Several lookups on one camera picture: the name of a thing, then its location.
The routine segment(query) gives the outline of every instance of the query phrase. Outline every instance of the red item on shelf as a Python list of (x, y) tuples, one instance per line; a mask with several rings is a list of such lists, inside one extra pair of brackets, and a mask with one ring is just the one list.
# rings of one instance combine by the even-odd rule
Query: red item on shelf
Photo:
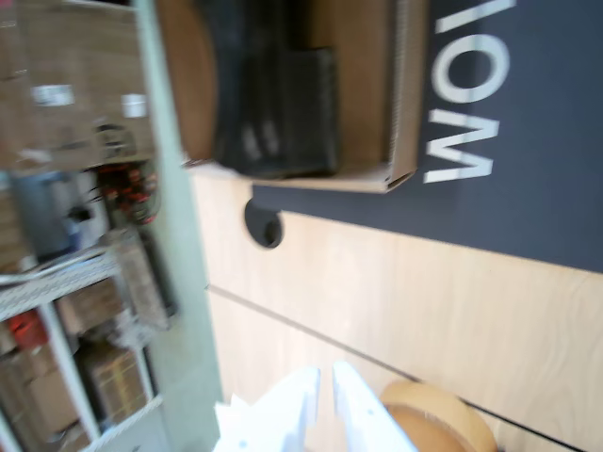
[(10, 318), (8, 328), (19, 348), (35, 348), (48, 343), (48, 334), (36, 311), (27, 311)]

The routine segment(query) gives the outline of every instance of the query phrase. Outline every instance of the open cardboard box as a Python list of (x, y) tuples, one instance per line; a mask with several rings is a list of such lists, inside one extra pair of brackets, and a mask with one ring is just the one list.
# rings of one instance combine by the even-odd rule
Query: open cardboard box
[[(220, 81), (204, 19), (189, 0), (157, 6), (186, 165), (239, 177), (211, 160)], [(255, 182), (389, 191), (416, 170), (428, 0), (313, 0), (312, 6), (310, 47), (334, 49), (341, 169), (331, 177)]]

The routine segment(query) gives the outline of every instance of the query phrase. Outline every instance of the black round hole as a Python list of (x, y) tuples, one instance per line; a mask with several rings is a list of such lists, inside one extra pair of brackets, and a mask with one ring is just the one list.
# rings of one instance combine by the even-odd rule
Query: black round hole
[(245, 206), (245, 224), (249, 234), (264, 248), (276, 248), (283, 240), (283, 225), (279, 213), (253, 204)]

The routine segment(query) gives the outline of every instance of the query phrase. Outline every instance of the round wooden object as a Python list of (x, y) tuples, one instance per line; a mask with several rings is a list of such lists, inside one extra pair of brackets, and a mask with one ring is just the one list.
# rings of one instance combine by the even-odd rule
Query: round wooden object
[(210, 31), (192, 0), (157, 0), (156, 7), (184, 151), (210, 159), (219, 101)]
[(490, 428), (454, 395), (399, 381), (385, 388), (381, 401), (420, 452), (497, 452)]

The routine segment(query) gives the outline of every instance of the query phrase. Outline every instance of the stacked boxes on shelf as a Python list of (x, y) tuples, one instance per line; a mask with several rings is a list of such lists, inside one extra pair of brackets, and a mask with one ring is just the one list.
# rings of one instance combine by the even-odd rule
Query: stacked boxes on shelf
[(50, 346), (15, 350), (0, 358), (0, 407), (24, 451), (69, 451), (66, 438), (74, 436), (88, 444), (86, 435), (73, 433), (81, 429), (78, 414)]
[(146, 404), (136, 356), (131, 350), (108, 344), (82, 356), (82, 367), (100, 403), (102, 416), (119, 424)]
[(122, 298), (112, 279), (77, 290), (57, 301), (58, 312), (70, 334), (81, 334), (120, 314)]
[(62, 0), (0, 2), (0, 168), (151, 158), (136, 17)]

